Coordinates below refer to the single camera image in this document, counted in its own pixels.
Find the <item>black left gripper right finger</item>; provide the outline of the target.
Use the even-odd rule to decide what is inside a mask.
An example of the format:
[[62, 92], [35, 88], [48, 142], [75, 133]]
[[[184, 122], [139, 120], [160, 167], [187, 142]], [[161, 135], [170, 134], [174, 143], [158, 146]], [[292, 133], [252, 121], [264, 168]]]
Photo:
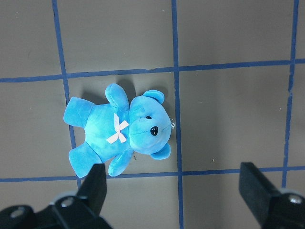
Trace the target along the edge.
[[251, 210], [268, 210], [272, 199], [281, 195], [279, 189], [252, 162], [240, 165], [239, 192]]

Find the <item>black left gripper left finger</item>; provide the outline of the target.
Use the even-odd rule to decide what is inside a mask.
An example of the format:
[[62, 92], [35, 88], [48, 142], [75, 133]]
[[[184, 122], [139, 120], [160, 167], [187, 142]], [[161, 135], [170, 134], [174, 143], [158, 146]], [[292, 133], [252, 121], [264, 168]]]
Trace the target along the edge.
[[106, 172], [104, 164], [94, 164], [79, 188], [76, 197], [93, 213], [99, 215], [106, 198]]

